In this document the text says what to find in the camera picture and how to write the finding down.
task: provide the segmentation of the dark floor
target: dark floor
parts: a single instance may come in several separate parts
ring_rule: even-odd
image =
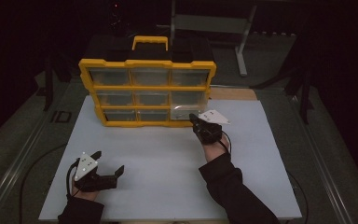
[[[218,66],[213,84],[246,88],[276,75],[295,38],[250,35],[243,53],[248,77],[239,76],[233,49],[213,47]],[[337,127],[315,89],[310,92],[310,124],[304,125],[297,113],[296,97],[282,91],[286,82],[255,92],[266,111],[303,214],[289,223],[358,223],[358,171]],[[32,96],[1,128],[0,223],[17,222],[26,171],[41,155],[68,141],[87,94],[76,75],[70,83],[56,80],[55,100],[48,112],[43,112],[43,97]],[[67,123],[51,122],[54,111],[71,112],[72,117]],[[43,223],[37,218],[62,153],[63,147],[49,153],[29,173],[23,189],[23,223]],[[12,162],[19,155],[25,156],[24,163],[16,166]],[[17,169],[7,173],[13,167]]]

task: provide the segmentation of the black sleeve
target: black sleeve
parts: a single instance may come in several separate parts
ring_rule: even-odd
[[[242,184],[242,172],[225,153],[200,167],[212,198],[225,208],[230,223],[279,224],[275,215]]]
[[[58,220],[60,224],[99,224],[102,214],[103,204],[72,197]]]

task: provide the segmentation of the storage organizer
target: storage organizer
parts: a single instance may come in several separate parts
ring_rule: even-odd
[[[202,113],[216,70],[208,41],[94,36],[80,61],[81,79],[105,126],[191,126]]]

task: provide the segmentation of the carrying handle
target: carrying handle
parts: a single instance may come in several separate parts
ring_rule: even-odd
[[[167,36],[137,35],[136,37],[133,38],[132,50],[135,50],[135,46],[137,43],[165,44],[165,50],[168,51]]]

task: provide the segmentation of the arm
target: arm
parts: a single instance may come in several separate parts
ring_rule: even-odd
[[[87,223],[99,224],[103,214],[103,204],[94,200],[99,191],[83,192],[72,186],[74,196],[71,196],[61,215],[58,216],[60,224]]]
[[[202,146],[207,164],[200,167],[212,198],[225,208],[230,223],[277,223],[275,215],[242,184],[242,172],[218,143]]]

